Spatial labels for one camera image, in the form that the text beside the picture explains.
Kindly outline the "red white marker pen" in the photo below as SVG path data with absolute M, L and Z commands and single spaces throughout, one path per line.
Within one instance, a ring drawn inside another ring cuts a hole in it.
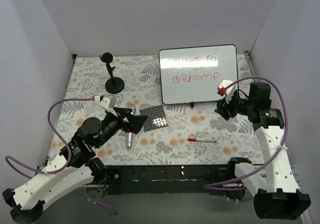
M 211 142 L 211 143 L 217 143 L 216 140 L 210 140 L 210 139 L 199 139 L 199 138 L 196 138 L 197 141 L 196 142 Z

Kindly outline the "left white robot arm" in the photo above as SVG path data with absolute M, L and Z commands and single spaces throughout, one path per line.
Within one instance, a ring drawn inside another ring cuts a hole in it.
M 33 223 L 53 202 L 78 187 L 106 179 L 106 166 L 96 156 L 119 130 L 137 134 L 147 120 L 145 115 L 134 115 L 130 108 L 115 108 L 104 120 L 87 118 L 77 129 L 71 141 L 37 175 L 22 186 L 8 188 L 2 196 L 11 207 L 16 223 Z

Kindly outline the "white whiteboard black frame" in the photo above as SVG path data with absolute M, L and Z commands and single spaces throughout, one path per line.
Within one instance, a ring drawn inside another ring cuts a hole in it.
M 158 57 L 165 105 L 218 101 L 219 84 L 238 79 L 234 44 L 162 49 Z

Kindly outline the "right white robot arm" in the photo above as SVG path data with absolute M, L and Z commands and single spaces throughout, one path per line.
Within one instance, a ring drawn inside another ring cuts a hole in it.
M 227 164 L 227 179 L 234 183 L 241 181 L 249 190 L 259 218 L 297 219 L 309 208 L 311 199 L 302 193 L 293 175 L 285 146 L 288 130 L 283 112 L 271 108 L 270 85 L 252 82 L 249 95 L 241 98 L 232 81 L 222 80 L 217 93 L 222 99 L 216 105 L 216 113 L 225 120 L 241 114 L 253 125 L 266 172 L 266 177 L 262 177 L 248 158 L 233 157 Z

